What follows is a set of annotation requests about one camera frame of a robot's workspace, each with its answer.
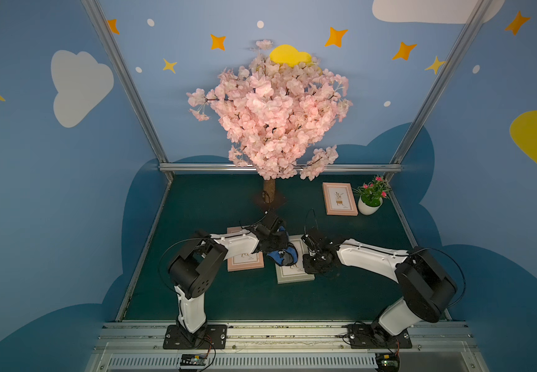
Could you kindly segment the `blue and grey cloth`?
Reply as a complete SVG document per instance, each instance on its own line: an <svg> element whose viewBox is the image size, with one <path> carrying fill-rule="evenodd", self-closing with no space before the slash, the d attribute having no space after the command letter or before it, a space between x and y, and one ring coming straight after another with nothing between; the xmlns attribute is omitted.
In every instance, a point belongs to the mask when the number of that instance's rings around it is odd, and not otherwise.
<svg viewBox="0 0 537 372"><path fill-rule="evenodd" d="M275 236L278 238L278 248L267 253L266 256L270 257L280 267L292 267L297 264L299 254L295 245L290 241L285 227L280 226Z"/></svg>

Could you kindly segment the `green picture frame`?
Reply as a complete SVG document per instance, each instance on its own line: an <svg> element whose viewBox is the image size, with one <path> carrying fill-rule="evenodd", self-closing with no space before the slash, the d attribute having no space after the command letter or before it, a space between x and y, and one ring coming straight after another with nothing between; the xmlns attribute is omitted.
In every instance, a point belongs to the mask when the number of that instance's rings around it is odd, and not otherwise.
<svg viewBox="0 0 537 372"><path fill-rule="evenodd" d="M277 283L279 285L284 285L296 282L314 281L315 275L307 274L303 267L303 255L308 253L308 248L307 245L302 241L302 236L291 236L289 240L290 243L296 248L298 260L293 266L275 266Z"/></svg>

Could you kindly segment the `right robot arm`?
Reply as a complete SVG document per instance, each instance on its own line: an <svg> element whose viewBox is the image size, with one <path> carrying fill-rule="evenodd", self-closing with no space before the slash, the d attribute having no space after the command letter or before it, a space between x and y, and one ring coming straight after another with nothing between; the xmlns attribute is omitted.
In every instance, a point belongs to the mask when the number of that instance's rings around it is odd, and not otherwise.
<svg viewBox="0 0 537 372"><path fill-rule="evenodd" d="M388 341L419 322L440 320L458 287L450 274L424 248L392 250L358 240L331 240L314 228L302 235L308 253L307 274L323 274L334 266L360 268L394 281L402 297L385 308L370 325L370 336Z"/></svg>

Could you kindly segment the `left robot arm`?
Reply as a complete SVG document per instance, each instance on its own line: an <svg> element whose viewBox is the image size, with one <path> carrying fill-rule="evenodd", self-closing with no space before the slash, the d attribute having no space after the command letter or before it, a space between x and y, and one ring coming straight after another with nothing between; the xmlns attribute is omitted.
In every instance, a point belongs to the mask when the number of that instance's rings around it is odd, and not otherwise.
<svg viewBox="0 0 537 372"><path fill-rule="evenodd" d="M227 234L195 233L168 265L178 296L178 326L188 336L206 328L204 294L225 260L243 254L264 254L280 267L297 264L299 254L289 242L285 220L267 212L261 220Z"/></svg>

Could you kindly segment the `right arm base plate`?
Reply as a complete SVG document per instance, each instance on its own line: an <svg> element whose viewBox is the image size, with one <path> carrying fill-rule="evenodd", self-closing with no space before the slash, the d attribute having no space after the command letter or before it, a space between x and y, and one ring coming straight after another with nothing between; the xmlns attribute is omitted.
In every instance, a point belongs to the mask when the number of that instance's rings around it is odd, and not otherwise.
<svg viewBox="0 0 537 372"><path fill-rule="evenodd" d="M371 324L355 322L346 325L347 333L343 338L352 349L411 349L412 341L407 330L403 330L399 335L392 336L382 327L377 325L376 329Z"/></svg>

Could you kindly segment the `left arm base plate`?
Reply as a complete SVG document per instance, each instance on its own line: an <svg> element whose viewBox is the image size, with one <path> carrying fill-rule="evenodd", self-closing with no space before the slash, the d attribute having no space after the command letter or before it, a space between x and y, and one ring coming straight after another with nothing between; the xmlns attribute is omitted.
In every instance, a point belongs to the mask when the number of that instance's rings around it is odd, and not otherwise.
<svg viewBox="0 0 537 372"><path fill-rule="evenodd" d="M224 350L226 346L227 325L203 325L195 333L190 333L180 324L169 325L164 335L164 350L195 350L211 346Z"/></svg>

